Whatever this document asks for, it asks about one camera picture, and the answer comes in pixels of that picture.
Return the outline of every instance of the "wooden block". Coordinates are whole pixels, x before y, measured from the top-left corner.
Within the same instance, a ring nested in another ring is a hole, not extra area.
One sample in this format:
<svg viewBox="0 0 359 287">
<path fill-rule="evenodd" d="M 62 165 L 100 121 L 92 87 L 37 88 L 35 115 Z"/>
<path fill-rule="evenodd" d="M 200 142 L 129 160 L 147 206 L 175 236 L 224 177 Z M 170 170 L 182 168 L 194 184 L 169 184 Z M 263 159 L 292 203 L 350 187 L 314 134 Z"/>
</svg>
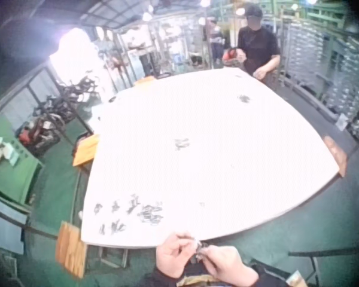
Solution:
<svg viewBox="0 0 359 287">
<path fill-rule="evenodd" d="M 147 83 L 147 82 L 154 81 L 154 80 L 156 80 L 156 78 L 154 78 L 153 76 L 147 76 L 145 78 L 142 78 L 142 79 L 136 81 L 134 83 L 134 85 L 137 86 L 137 85 L 141 85 L 143 83 Z"/>
<path fill-rule="evenodd" d="M 69 227 L 66 222 L 61 222 L 59 237 L 56 244 L 56 261 L 61 265 L 64 265 L 66 251 L 68 250 L 69 241 Z"/>
<path fill-rule="evenodd" d="M 62 222 L 56 245 L 56 261 L 71 274 L 83 278 L 87 245 L 81 241 L 81 231 L 76 226 Z"/>
<path fill-rule="evenodd" d="M 331 137 L 324 136 L 323 142 L 325 143 L 328 150 L 333 155 L 337 165 L 339 166 L 340 176 L 344 178 L 347 170 L 347 154 Z"/>
<path fill-rule="evenodd" d="M 97 146 L 100 141 L 99 135 L 93 135 L 83 139 L 77 147 L 76 154 L 73 159 L 73 166 L 79 166 L 87 163 L 95 158 Z"/>
</svg>

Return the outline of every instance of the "green floor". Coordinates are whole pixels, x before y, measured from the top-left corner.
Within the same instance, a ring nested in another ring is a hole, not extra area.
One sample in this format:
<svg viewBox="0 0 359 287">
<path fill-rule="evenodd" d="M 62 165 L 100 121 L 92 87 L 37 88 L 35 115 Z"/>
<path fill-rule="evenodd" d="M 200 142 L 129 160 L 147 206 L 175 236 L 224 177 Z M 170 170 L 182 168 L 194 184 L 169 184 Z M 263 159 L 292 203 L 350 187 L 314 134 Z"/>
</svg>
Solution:
<svg viewBox="0 0 359 287">
<path fill-rule="evenodd" d="M 84 129 L 68 125 L 68 135 L 76 138 Z M 69 221 L 77 170 L 71 166 L 72 147 L 62 140 L 44 156 L 45 168 L 34 186 L 36 199 L 31 224 L 57 234 L 61 221 Z M 74 207 L 74 222 L 84 198 L 87 177 L 81 178 Z M 349 162 L 348 174 L 310 201 L 279 218 L 252 230 L 212 240 L 218 245 L 234 245 L 245 261 L 260 260 L 285 271 L 311 270 L 308 259 L 292 259 L 288 251 L 320 251 L 359 244 L 359 152 Z M 132 250 L 128 268 L 97 268 L 83 280 L 76 280 L 54 259 L 56 242 L 25 234 L 26 255 L 18 257 L 19 277 L 25 286 L 124 286 L 133 285 L 154 266 L 154 250 Z M 359 273 L 359 256 L 319 260 L 323 286 L 351 286 Z"/>
</svg>

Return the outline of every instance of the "ceiling light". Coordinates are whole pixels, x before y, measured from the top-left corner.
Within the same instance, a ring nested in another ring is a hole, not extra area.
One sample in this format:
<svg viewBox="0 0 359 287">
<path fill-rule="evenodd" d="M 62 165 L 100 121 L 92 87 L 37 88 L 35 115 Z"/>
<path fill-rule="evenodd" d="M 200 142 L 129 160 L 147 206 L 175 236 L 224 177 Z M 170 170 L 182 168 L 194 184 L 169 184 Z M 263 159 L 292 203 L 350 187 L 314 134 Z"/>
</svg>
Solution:
<svg viewBox="0 0 359 287">
<path fill-rule="evenodd" d="M 237 11 L 235 11 L 235 13 L 238 15 L 238 16 L 242 16 L 245 14 L 245 9 L 244 8 L 238 8 Z"/>
<path fill-rule="evenodd" d="M 152 18 L 153 18 L 152 15 L 150 15 L 147 12 L 145 12 L 144 15 L 142 15 L 143 21 L 146 21 L 146 22 L 150 21 Z"/>
<path fill-rule="evenodd" d="M 105 36 L 104 29 L 102 27 L 96 27 L 96 32 L 97 32 L 98 38 L 101 41 L 104 40 L 104 36 Z"/>
<path fill-rule="evenodd" d="M 110 41 L 113 41 L 113 32 L 110 30 L 107 30 L 107 37 Z"/>
<path fill-rule="evenodd" d="M 206 20 L 205 20 L 205 18 L 204 18 L 204 17 L 201 17 L 200 19 L 198 19 L 198 24 L 200 24 L 200 25 L 202 25 L 202 26 L 206 25 Z"/>
<path fill-rule="evenodd" d="M 202 7 L 209 7 L 210 6 L 210 0 L 201 0 L 201 3 L 199 4 Z"/>
</svg>

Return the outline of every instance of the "person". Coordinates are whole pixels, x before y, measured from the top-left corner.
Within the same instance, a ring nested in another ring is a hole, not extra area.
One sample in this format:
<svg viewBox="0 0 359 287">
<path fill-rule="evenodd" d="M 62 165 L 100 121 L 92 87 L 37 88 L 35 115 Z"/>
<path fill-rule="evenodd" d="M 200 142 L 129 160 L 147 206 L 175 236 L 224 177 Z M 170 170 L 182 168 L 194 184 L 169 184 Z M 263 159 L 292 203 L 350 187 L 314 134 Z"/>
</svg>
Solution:
<svg viewBox="0 0 359 287">
<path fill-rule="evenodd" d="M 246 8 L 247 26 L 238 33 L 237 58 L 245 70 L 260 81 L 276 69 L 281 53 L 276 36 L 261 26 L 263 12 L 257 4 Z"/>
<path fill-rule="evenodd" d="M 156 266 L 136 287 L 237 286 L 286 287 L 283 280 L 242 263 L 233 246 L 210 245 L 199 252 L 202 262 L 188 264 L 197 241 L 188 233 L 173 233 L 156 249 Z"/>
<path fill-rule="evenodd" d="M 209 21 L 210 27 L 210 46 L 211 54 L 213 56 L 213 62 L 216 65 L 221 63 L 224 51 L 224 40 L 221 28 L 217 26 L 216 19 L 211 19 Z"/>
</svg>

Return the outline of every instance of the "metal parts pile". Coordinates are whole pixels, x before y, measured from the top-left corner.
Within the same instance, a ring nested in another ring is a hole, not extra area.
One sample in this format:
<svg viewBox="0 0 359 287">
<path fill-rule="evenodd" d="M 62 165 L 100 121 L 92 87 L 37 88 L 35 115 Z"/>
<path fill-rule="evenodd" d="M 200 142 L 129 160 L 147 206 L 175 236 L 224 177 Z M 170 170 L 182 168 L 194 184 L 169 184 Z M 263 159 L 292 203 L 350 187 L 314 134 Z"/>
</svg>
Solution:
<svg viewBox="0 0 359 287">
<path fill-rule="evenodd" d="M 349 38 L 345 54 L 334 72 L 327 106 L 348 118 L 351 133 L 359 138 L 359 42 Z"/>
<path fill-rule="evenodd" d="M 294 83 L 312 86 L 321 69 L 323 33 L 306 22 L 294 22 L 288 31 L 286 72 Z"/>
</svg>

